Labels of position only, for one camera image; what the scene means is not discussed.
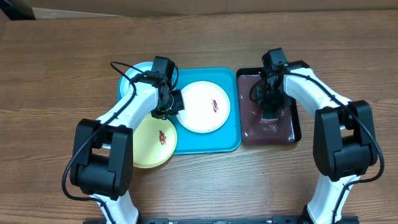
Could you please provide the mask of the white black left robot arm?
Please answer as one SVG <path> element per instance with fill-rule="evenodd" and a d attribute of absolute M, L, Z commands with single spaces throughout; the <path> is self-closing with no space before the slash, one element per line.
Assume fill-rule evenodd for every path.
<path fill-rule="evenodd" d="M 63 193 L 72 200 L 96 202 L 104 223 L 136 223 L 139 211 L 128 192 L 133 172 L 133 132 L 148 114 L 166 119 L 181 110 L 180 90 L 169 90 L 164 83 L 132 83 L 106 114 L 78 123 L 73 155 L 62 177 Z"/>

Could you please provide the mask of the white plate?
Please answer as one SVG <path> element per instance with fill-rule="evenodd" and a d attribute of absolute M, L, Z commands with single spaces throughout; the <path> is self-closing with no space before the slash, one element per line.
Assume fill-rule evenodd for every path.
<path fill-rule="evenodd" d="M 180 124 L 194 133 L 216 131 L 227 121 L 231 103 L 226 92 L 208 81 L 193 82 L 181 90 L 184 109 L 178 112 Z"/>

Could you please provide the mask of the green sponge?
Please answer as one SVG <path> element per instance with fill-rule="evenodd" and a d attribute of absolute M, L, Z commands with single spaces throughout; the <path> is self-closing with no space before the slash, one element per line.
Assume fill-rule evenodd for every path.
<path fill-rule="evenodd" d="M 278 112 L 264 110 L 262 113 L 262 119 L 272 120 L 272 119 L 278 119 L 278 118 L 279 118 Z"/>

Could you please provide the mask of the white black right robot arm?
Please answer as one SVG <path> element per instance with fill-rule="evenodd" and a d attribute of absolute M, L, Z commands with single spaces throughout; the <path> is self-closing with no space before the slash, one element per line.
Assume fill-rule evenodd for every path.
<path fill-rule="evenodd" d="M 265 59 L 263 64 L 265 85 L 256 96 L 261 105 L 276 110 L 298 101 L 315 120 L 313 158 L 320 177 L 299 223 L 357 223 L 341 215 L 350 190 L 384 172 L 371 106 L 337 94 L 302 60 Z"/>

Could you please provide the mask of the light blue plate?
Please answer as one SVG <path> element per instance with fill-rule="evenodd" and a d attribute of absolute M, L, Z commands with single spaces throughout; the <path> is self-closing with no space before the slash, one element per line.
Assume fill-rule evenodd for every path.
<path fill-rule="evenodd" d="M 134 67 L 145 72 L 147 70 L 151 70 L 152 65 L 153 65 L 152 62 L 141 62 L 141 63 L 135 64 Z M 134 78 L 138 73 L 139 73 L 139 71 L 137 71 L 133 68 L 129 68 L 125 72 L 125 74 L 129 78 Z M 130 87 L 129 81 L 125 77 L 121 77 L 119 79 L 119 83 L 118 83 L 118 99 L 119 100 L 128 92 L 129 87 Z"/>

